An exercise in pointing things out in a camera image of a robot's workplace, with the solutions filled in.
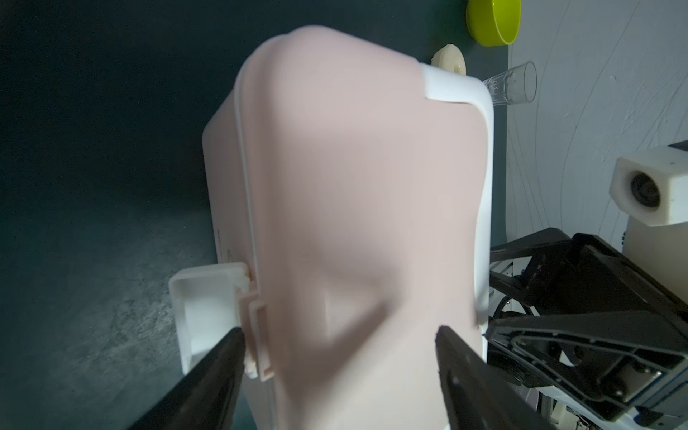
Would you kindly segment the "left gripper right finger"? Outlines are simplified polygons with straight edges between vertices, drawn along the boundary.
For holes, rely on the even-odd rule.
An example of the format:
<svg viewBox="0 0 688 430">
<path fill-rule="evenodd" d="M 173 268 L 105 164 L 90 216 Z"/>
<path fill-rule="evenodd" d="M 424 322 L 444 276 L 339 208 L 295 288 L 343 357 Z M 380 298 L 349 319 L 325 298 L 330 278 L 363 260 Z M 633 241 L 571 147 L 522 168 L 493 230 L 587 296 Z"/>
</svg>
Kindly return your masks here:
<svg viewBox="0 0 688 430">
<path fill-rule="evenodd" d="M 449 326 L 435 336 L 435 354 L 451 429 L 552 429 Z"/>
</svg>

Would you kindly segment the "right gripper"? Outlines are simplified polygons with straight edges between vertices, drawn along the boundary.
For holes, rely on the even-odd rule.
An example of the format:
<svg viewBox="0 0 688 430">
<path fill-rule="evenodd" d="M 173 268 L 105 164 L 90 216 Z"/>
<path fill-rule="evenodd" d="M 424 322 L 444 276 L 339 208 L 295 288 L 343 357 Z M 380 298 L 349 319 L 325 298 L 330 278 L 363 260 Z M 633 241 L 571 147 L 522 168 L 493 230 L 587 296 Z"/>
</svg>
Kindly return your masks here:
<svg viewBox="0 0 688 430">
<path fill-rule="evenodd" d="M 687 422 L 687 306 L 597 236 L 549 228 L 494 247 L 492 262 L 525 258 L 489 284 L 498 306 L 488 363 L 508 382 L 555 387 L 591 415 L 630 415 L 648 429 Z"/>
</svg>

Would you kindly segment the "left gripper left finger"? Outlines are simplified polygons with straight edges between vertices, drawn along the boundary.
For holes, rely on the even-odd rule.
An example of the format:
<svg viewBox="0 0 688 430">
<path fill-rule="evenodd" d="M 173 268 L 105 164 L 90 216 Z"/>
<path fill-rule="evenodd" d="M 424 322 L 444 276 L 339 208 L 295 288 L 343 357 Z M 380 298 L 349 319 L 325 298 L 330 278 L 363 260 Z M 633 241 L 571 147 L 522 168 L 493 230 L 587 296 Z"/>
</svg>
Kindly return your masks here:
<svg viewBox="0 0 688 430">
<path fill-rule="evenodd" d="M 243 374 L 245 334 L 231 329 L 132 429 L 229 429 Z"/>
</svg>

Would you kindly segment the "pink first aid box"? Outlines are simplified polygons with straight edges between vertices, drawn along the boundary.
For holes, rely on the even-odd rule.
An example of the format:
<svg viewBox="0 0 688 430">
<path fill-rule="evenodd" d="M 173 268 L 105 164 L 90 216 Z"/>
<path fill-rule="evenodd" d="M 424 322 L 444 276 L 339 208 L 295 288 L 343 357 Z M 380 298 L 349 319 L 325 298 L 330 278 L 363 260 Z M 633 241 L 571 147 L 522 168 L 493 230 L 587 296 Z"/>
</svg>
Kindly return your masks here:
<svg viewBox="0 0 688 430">
<path fill-rule="evenodd" d="M 444 429 L 435 336 L 487 356 L 480 80 L 322 26 L 268 39 L 202 133 L 218 262 L 169 281 L 182 369 L 238 327 L 260 429 Z"/>
</svg>

